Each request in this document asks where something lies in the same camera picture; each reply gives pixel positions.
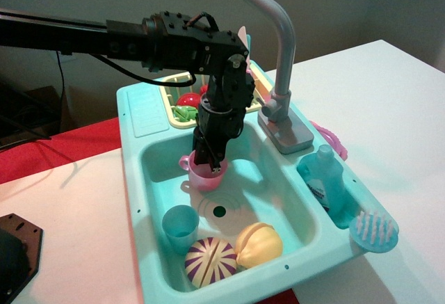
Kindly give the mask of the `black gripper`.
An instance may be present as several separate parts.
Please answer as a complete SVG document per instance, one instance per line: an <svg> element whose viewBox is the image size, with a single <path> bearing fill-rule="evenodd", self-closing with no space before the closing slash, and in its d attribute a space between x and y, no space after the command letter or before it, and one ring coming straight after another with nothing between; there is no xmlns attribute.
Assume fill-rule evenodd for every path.
<svg viewBox="0 0 445 304"><path fill-rule="evenodd" d="M209 165L212 173L221 171L227 144L243 131L244 110L219 111L211 107L206 95L201 96L193 130L194 163Z"/></svg>

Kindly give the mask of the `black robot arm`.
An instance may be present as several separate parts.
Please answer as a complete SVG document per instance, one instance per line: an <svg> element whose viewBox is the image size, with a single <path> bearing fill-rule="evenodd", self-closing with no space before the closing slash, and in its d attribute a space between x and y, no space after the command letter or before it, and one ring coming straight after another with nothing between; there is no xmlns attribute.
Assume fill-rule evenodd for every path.
<svg viewBox="0 0 445 304"><path fill-rule="evenodd" d="M206 75L193 132L196 164L217 173L227 143L243 131L243 120L254 97L248 73L248 48L231 31L221 31L208 13L189 17L163 11L141 23L57 19L1 11L1 44L6 47L90 54L111 67L118 61L138 61L150 72L182 70L192 78Z"/></svg>

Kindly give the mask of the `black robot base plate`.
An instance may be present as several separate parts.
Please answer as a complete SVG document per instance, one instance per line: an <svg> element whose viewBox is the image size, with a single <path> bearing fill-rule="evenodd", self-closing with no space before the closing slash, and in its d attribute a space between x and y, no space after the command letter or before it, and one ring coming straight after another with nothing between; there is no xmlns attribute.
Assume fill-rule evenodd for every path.
<svg viewBox="0 0 445 304"><path fill-rule="evenodd" d="M37 274L43 229L11 213L1 217L1 302L11 303Z"/></svg>

